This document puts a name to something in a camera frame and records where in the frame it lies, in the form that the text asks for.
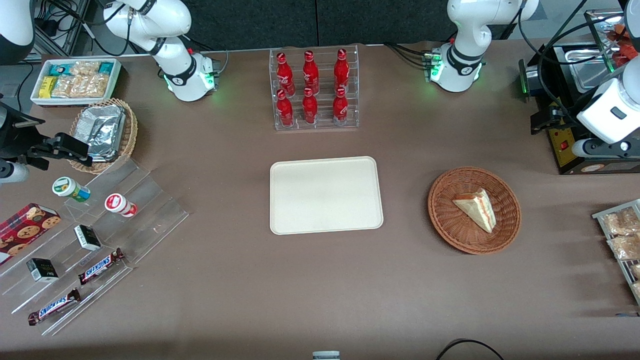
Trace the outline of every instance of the yellow snack package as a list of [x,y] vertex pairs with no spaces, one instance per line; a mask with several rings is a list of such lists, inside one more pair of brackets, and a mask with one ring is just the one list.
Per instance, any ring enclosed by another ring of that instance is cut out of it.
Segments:
[[50,99],[51,91],[56,86],[57,80],[58,78],[56,76],[45,76],[44,78],[42,78],[42,85],[40,85],[38,97],[41,99]]

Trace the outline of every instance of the coca-cola bottle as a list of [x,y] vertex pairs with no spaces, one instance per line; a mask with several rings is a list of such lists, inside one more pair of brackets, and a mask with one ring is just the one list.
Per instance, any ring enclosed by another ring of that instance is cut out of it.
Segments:
[[314,96],[313,89],[308,86],[305,88],[305,98],[302,99],[302,108],[305,110],[305,121],[307,124],[315,124],[318,116],[318,101]]
[[349,92],[349,63],[347,62],[347,51],[345,49],[338,50],[338,61],[333,67],[333,86],[337,91],[344,88],[344,92]]
[[278,59],[278,82],[280,87],[287,93],[287,97],[292,97],[296,93],[296,85],[293,84],[293,71],[291,71],[284,53],[278,53],[276,59]]
[[344,88],[336,90],[336,98],[333,100],[333,123],[343,126],[347,122],[347,106],[349,102],[344,97]]
[[291,106],[291,101],[287,99],[287,94],[283,89],[278,89],[276,93],[278,96],[278,102],[276,103],[276,107],[278,108],[278,115],[280,116],[280,122],[284,127],[292,127],[293,126],[293,106]]
[[302,67],[302,73],[305,75],[305,86],[310,87],[314,95],[317,95],[320,92],[320,78],[313,51],[305,51],[305,66]]

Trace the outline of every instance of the brown wicker basket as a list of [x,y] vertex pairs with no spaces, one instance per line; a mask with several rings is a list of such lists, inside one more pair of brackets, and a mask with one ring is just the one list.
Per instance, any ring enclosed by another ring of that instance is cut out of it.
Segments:
[[[120,100],[120,99],[109,99],[101,102],[96,102],[95,104],[91,104],[91,107],[94,106],[107,106],[107,105],[119,105],[122,106],[127,112],[127,118],[125,119],[124,130],[122,131],[122,138],[120,139],[120,148],[118,150],[118,157],[120,159],[122,156],[131,156],[133,153],[133,149],[136,146],[136,136],[138,135],[138,120],[136,119],[136,114],[133,113],[129,105]],[[71,131],[69,134],[73,135],[76,131],[76,126],[78,124],[78,120],[80,118],[80,114],[76,116],[76,120],[71,125]],[[76,163],[75,161],[69,161],[71,166],[82,172],[89,172],[91,174],[100,174],[105,171],[113,162],[111,163],[93,163],[92,166],[86,167],[82,164]]]
[[[453,198],[462,193],[486,190],[495,212],[493,232],[482,230],[460,210]],[[459,167],[440,175],[429,191],[429,217],[448,243],[470,254],[493,254],[504,250],[518,235],[522,216],[511,188],[495,174],[477,167]]]

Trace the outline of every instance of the red lid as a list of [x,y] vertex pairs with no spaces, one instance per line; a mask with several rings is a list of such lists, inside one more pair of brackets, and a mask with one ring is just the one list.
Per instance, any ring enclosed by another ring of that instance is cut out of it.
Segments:
[[284,64],[287,62],[287,56],[284,53],[278,53],[276,55],[276,59],[278,59],[279,64]]

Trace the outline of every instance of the brown tablecloth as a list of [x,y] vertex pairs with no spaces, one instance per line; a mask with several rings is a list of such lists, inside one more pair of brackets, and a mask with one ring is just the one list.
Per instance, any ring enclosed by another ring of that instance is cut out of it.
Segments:
[[[193,103],[167,91],[152,58],[122,58],[115,97],[138,116],[134,158],[191,216],[54,337],[0,304],[0,357],[429,359],[475,338],[509,359],[637,359],[640,319],[612,317],[637,306],[590,215],[640,197],[639,176],[557,175],[545,136],[529,134],[526,45],[494,42],[461,94],[387,48],[359,50],[361,127],[295,134],[273,129],[268,51],[232,53],[220,90]],[[53,135],[77,112],[31,113]],[[382,227],[271,233],[271,164],[364,155],[378,163]],[[462,165],[495,172],[518,196],[522,230],[504,252],[462,254],[428,219],[429,186]],[[28,202],[60,206],[51,183],[62,175],[90,179],[52,161],[0,188],[0,218]],[[486,355],[468,347],[461,358]]]

